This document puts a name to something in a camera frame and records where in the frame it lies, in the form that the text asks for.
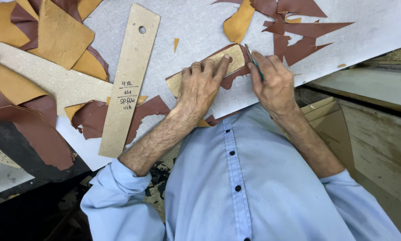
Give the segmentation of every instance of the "hairy forearm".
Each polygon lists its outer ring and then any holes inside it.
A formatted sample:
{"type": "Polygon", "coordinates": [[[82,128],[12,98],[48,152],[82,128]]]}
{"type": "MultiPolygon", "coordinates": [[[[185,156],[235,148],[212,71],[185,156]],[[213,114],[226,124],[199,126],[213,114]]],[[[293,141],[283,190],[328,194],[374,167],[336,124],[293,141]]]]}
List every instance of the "hairy forearm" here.
{"type": "Polygon", "coordinates": [[[195,127],[192,118],[173,109],[158,126],[119,157],[137,176],[145,176],[152,165],[195,127]]]}
{"type": "Polygon", "coordinates": [[[293,145],[318,178],[329,177],[345,169],[306,121],[300,109],[297,108],[284,119],[275,120],[284,128],[293,145]]]}

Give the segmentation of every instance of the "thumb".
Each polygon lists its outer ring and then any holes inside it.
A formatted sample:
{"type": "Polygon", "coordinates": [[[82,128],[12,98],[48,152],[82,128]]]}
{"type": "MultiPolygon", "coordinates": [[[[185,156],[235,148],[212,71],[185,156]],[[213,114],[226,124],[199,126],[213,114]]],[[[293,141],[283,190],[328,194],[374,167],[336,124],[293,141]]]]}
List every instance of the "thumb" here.
{"type": "Polygon", "coordinates": [[[261,81],[260,71],[257,66],[253,63],[248,63],[248,68],[251,72],[251,80],[253,82],[253,91],[259,96],[261,90],[263,89],[263,82],[261,81]]]}

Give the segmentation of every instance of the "button-up shirt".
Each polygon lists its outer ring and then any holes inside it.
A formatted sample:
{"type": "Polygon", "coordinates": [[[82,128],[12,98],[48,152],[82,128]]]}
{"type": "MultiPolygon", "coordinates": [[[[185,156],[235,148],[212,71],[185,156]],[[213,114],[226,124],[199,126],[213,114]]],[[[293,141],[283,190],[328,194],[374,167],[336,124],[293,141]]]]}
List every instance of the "button-up shirt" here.
{"type": "Polygon", "coordinates": [[[150,174],[113,160],[81,208],[94,240],[401,240],[347,170],[318,179],[258,104],[183,140],[165,190],[165,224],[143,202],[150,174]]]}

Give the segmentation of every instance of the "finger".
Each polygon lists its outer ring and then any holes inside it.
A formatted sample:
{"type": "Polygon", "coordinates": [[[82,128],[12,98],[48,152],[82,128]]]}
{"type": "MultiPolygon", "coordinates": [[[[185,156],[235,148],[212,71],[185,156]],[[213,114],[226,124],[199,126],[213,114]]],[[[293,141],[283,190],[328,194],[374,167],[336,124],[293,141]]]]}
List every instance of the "finger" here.
{"type": "Polygon", "coordinates": [[[271,75],[277,74],[276,69],[273,67],[270,60],[267,59],[266,57],[264,57],[261,53],[259,53],[257,51],[253,51],[251,55],[252,55],[253,59],[257,62],[258,67],[263,74],[266,74],[266,73],[271,74],[271,75]]]}
{"type": "Polygon", "coordinates": [[[276,69],[276,71],[279,74],[284,74],[284,73],[289,72],[289,70],[285,68],[285,66],[283,65],[281,60],[278,58],[278,56],[269,55],[266,58],[272,63],[273,67],[276,69]]]}
{"type": "Polygon", "coordinates": [[[207,74],[208,76],[213,76],[215,62],[212,59],[205,59],[202,61],[203,73],[207,74]]]}
{"type": "Polygon", "coordinates": [[[263,82],[261,81],[260,72],[257,66],[253,63],[248,63],[248,68],[251,72],[251,80],[253,82],[253,91],[254,93],[259,96],[261,90],[263,89],[263,82]]]}
{"type": "Polygon", "coordinates": [[[226,76],[227,67],[229,67],[230,56],[225,54],[223,58],[221,58],[221,62],[219,67],[217,68],[217,72],[215,73],[214,80],[221,83],[223,78],[226,76]]]}
{"type": "Polygon", "coordinates": [[[190,69],[189,68],[183,68],[182,71],[181,71],[181,74],[182,74],[182,78],[183,79],[185,79],[185,78],[189,77],[190,75],[192,75],[190,73],[190,69]]]}
{"type": "Polygon", "coordinates": [[[192,63],[192,66],[190,66],[190,68],[192,69],[192,74],[202,72],[201,63],[199,63],[199,62],[192,63]]]}

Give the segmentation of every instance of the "man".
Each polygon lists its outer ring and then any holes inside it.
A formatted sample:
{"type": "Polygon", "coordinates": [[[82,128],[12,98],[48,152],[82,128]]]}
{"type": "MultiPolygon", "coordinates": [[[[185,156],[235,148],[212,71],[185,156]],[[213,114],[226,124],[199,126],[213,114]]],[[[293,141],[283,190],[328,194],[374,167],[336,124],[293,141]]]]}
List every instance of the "man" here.
{"type": "Polygon", "coordinates": [[[214,102],[229,56],[215,74],[212,60],[182,70],[175,108],[91,180],[81,208],[94,240],[401,240],[305,120],[293,74],[276,56],[253,57],[264,75],[249,63],[261,106],[214,127],[193,130],[214,102]],[[164,225],[142,202],[144,190],[152,165],[183,138],[166,185],[164,225]]]}

